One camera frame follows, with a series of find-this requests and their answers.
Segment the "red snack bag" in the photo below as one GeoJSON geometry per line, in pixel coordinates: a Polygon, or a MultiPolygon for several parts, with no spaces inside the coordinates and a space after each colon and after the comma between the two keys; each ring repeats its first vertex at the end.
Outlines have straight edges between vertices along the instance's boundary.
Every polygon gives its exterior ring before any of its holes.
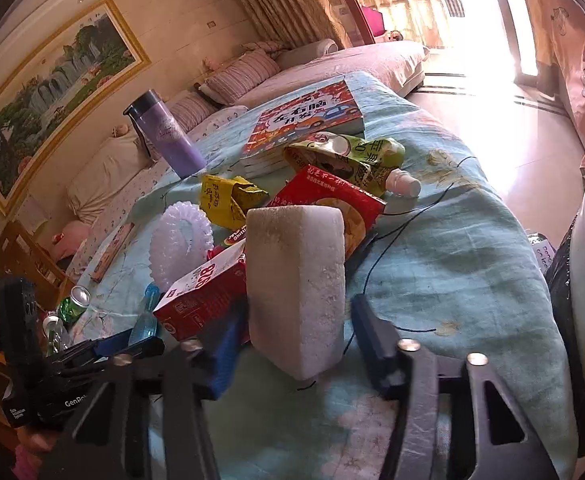
{"type": "Polygon", "coordinates": [[[329,206],[341,211],[346,258],[363,242],[386,207],[380,198],[312,165],[299,170],[268,202],[269,207],[297,205],[329,206]]]}

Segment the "white foam block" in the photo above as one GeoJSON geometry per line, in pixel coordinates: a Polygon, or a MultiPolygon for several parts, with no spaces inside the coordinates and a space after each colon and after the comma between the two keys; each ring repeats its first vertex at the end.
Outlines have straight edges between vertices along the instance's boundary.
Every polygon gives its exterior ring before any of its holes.
{"type": "Polygon", "coordinates": [[[245,255],[253,347],[299,382],[337,364],[346,309],[341,212],[317,205],[253,209],[245,255]]]}

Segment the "green squeeze pouch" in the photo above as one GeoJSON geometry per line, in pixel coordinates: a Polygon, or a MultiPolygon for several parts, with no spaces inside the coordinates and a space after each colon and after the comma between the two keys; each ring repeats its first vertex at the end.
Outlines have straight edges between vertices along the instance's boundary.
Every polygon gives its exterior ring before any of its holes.
{"type": "Polygon", "coordinates": [[[402,169],[405,148],[395,139],[320,131],[289,144],[283,155],[296,171],[314,166],[377,197],[389,192],[415,198],[422,191],[421,182],[402,169]]]}

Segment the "green drink can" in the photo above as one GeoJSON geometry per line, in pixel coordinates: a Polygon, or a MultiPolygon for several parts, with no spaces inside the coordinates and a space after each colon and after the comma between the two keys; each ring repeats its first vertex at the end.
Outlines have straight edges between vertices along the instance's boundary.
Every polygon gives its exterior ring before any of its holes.
{"type": "Polygon", "coordinates": [[[57,307],[57,314],[61,321],[74,324],[86,311],[92,300],[91,292],[81,285],[73,286],[69,296],[61,300],[57,307]]]}

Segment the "light blue floral tablecloth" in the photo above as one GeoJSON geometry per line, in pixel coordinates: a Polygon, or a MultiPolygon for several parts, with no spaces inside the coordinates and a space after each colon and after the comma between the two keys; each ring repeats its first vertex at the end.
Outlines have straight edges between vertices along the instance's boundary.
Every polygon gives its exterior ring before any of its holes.
{"type": "MultiPolygon", "coordinates": [[[[515,394],[557,474],[577,462],[566,350],[547,283],[521,224],[469,148],[426,110],[364,72],[346,82],[367,139],[393,138],[422,182],[416,202],[389,196],[379,240],[353,273],[350,294],[432,352],[483,353],[515,394]]],[[[225,479],[374,479],[397,407],[381,399],[351,339],[345,356],[295,382],[246,349],[230,389],[207,407],[225,479]]]]}

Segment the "yellow wrapper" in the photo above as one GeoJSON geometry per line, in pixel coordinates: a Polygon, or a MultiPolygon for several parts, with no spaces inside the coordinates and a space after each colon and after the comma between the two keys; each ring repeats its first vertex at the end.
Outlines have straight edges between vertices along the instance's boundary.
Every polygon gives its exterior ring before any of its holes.
{"type": "Polygon", "coordinates": [[[222,178],[205,174],[201,181],[199,207],[211,223],[236,231],[245,226],[247,212],[260,207],[269,197],[263,188],[243,177],[222,178]]]}

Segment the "pink cushioned sofa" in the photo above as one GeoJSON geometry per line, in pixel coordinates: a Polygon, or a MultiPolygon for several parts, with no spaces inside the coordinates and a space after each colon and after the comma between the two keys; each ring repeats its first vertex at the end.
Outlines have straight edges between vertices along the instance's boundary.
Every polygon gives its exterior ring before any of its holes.
{"type": "MultiPolygon", "coordinates": [[[[189,139],[196,142],[233,122],[253,107],[283,94],[331,77],[363,70],[399,96],[407,96],[423,83],[429,49],[419,42],[401,40],[338,50],[329,40],[285,51],[276,58],[280,72],[262,82],[232,105],[223,105],[202,89],[184,90],[168,101],[168,108],[189,139]]],[[[117,136],[133,130],[117,128],[117,136]]],[[[133,204],[158,182],[168,169],[164,162],[150,162],[111,201],[89,226],[78,218],[61,230],[53,259],[66,275],[77,280],[92,260],[97,247],[131,210],[133,204]]]]}

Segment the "beige curtain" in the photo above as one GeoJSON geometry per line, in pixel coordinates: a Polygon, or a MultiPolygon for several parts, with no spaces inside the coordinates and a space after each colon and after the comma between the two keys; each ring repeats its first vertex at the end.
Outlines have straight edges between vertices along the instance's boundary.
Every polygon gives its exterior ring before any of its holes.
{"type": "Polygon", "coordinates": [[[239,0],[264,40],[297,48],[332,39],[340,49],[352,42],[329,0],[239,0]]]}

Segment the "purple water bottle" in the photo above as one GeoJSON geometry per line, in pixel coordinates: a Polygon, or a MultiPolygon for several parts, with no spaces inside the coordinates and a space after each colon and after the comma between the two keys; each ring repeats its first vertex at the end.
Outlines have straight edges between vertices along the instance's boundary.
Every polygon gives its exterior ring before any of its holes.
{"type": "Polygon", "coordinates": [[[181,179],[193,176],[206,167],[204,156],[186,136],[155,90],[148,90],[135,99],[125,107],[123,115],[131,120],[144,142],[151,144],[181,179]]]}

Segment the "white cream pillow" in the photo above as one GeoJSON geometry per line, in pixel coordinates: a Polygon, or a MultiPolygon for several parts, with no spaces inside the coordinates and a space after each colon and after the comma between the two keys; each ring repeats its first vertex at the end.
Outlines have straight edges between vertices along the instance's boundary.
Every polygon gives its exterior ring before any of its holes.
{"type": "Polygon", "coordinates": [[[67,205],[83,223],[91,226],[111,201],[150,159],[133,130],[110,136],[67,186],[67,205]]]}

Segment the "framed waterfall landscape painting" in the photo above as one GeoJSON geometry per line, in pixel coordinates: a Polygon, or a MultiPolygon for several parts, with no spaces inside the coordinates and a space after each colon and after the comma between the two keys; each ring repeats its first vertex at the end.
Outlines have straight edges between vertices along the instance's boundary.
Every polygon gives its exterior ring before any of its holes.
{"type": "Polygon", "coordinates": [[[114,0],[99,0],[29,53],[0,85],[0,213],[94,108],[150,65],[114,0]]]}

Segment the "red cardboard box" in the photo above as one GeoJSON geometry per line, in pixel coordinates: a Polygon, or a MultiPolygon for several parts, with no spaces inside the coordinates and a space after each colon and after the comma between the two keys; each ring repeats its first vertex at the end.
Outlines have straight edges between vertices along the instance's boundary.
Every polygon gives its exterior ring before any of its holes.
{"type": "Polygon", "coordinates": [[[196,336],[246,293],[245,242],[242,240],[174,282],[155,307],[161,326],[176,340],[196,336]]]}

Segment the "blue plastic wrapper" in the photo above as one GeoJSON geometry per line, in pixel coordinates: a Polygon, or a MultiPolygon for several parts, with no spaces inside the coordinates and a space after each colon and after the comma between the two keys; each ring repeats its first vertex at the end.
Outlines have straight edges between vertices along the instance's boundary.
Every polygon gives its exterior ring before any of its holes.
{"type": "Polygon", "coordinates": [[[143,300],[140,303],[140,315],[132,328],[128,342],[129,346],[156,336],[157,318],[155,318],[154,310],[160,299],[161,292],[159,287],[155,283],[150,283],[146,287],[143,300]]]}

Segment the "striped pink pillow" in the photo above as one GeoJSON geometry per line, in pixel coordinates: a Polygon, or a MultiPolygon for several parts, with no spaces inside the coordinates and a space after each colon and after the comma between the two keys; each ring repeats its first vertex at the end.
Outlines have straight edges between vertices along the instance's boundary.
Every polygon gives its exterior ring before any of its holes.
{"type": "Polygon", "coordinates": [[[215,102],[232,105],[279,72],[279,65],[268,53],[253,50],[207,77],[200,88],[215,102]]]}

